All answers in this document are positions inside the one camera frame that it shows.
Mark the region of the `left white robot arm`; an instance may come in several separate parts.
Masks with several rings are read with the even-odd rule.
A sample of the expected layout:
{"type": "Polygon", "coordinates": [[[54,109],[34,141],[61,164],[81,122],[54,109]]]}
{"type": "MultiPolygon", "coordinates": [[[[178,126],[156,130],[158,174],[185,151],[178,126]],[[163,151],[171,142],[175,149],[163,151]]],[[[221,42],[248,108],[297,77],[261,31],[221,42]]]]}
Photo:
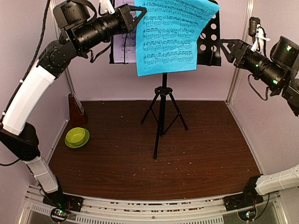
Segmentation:
{"type": "Polygon", "coordinates": [[[83,57],[94,62],[97,55],[93,53],[93,47],[102,42],[110,43],[115,35],[130,33],[146,13],[144,7],[128,4],[113,7],[108,0],[100,1],[98,8],[87,0],[67,0],[56,5],[53,14],[60,37],[49,43],[44,51],[36,51],[2,114],[1,142],[28,166],[57,207],[66,205],[67,196],[42,157],[36,129],[27,119],[41,96],[72,59],[83,57]]]}

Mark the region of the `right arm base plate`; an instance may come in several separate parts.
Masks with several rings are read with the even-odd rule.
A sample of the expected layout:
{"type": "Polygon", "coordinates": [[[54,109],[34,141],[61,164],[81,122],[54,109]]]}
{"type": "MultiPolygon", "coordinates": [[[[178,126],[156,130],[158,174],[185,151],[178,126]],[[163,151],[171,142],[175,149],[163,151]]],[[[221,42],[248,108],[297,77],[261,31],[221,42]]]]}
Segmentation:
{"type": "Polygon", "coordinates": [[[244,194],[236,194],[223,198],[226,211],[238,210],[254,206],[263,202],[263,196],[245,196],[244,194]]]}

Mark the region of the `black music stand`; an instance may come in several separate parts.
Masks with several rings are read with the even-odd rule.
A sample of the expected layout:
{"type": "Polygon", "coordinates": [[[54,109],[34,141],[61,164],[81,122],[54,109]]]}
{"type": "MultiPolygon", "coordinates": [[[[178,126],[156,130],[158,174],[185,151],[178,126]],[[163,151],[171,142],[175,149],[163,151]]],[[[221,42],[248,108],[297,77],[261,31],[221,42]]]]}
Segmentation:
{"type": "MultiPolygon", "coordinates": [[[[221,66],[220,50],[217,47],[217,41],[220,38],[220,12],[217,12],[211,20],[207,23],[201,33],[201,37],[198,39],[197,64],[206,66],[221,66]],[[208,49],[201,50],[200,46],[206,46],[208,49]]],[[[160,137],[163,137],[166,132],[170,129],[173,123],[180,118],[185,130],[189,130],[183,115],[176,103],[176,100],[172,94],[173,89],[167,86],[167,73],[162,75],[162,85],[155,88],[155,96],[151,101],[144,117],[141,120],[143,124],[151,112],[157,122],[157,133],[155,148],[153,153],[153,159],[157,159],[158,144],[160,137]],[[165,115],[166,115],[166,97],[169,96],[176,109],[176,117],[172,120],[168,127],[165,127],[165,115]]]]}

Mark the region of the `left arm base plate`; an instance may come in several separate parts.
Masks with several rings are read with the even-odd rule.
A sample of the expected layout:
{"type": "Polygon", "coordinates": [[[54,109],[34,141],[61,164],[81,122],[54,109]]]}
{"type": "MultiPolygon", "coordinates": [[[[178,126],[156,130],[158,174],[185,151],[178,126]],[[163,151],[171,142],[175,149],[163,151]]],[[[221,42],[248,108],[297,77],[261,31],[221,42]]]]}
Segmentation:
{"type": "Polygon", "coordinates": [[[43,197],[43,203],[67,211],[80,212],[84,199],[80,196],[68,194],[46,194],[43,197]]]}

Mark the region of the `brown wooden metronome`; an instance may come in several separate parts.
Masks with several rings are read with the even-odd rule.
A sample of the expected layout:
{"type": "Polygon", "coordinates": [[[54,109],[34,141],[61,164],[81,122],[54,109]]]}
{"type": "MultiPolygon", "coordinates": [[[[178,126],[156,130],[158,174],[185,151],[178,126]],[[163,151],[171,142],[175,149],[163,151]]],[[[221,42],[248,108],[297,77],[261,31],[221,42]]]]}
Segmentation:
{"type": "Polygon", "coordinates": [[[75,93],[68,94],[70,122],[73,127],[87,124],[88,116],[75,93]]]}

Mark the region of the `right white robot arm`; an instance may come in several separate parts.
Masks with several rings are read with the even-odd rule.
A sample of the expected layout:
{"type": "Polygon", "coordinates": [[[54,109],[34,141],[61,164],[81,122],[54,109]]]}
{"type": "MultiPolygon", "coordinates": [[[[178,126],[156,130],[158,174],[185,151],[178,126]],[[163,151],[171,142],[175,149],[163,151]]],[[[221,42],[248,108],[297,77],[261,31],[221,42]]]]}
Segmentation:
{"type": "MultiPolygon", "coordinates": [[[[251,72],[271,91],[271,96],[282,95],[295,116],[299,115],[299,46],[281,36],[272,47],[270,57],[253,51],[251,45],[239,39],[220,39],[219,46],[229,63],[251,72]]],[[[263,195],[299,185],[299,167],[272,175],[251,177],[240,194],[240,203],[251,205],[263,195]]]]}

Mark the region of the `blue sheet music page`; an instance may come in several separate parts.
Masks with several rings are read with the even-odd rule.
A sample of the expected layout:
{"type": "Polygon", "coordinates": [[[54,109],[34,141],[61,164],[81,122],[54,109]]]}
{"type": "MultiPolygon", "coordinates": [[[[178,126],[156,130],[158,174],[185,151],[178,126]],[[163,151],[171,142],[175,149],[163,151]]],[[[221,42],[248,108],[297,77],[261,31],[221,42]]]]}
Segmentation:
{"type": "Polygon", "coordinates": [[[147,12],[136,30],[138,76],[196,70],[197,40],[220,10],[209,0],[136,0],[147,12]]]}

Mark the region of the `lilac sheet music page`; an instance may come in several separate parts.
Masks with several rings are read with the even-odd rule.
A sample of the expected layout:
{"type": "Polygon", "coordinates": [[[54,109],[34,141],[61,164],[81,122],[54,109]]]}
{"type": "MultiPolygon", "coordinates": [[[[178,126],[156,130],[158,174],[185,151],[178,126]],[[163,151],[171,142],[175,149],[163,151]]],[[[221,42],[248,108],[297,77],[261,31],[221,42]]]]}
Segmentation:
{"type": "Polygon", "coordinates": [[[113,45],[110,49],[109,63],[136,63],[135,38],[136,30],[128,34],[115,35],[113,37],[113,45]]]}

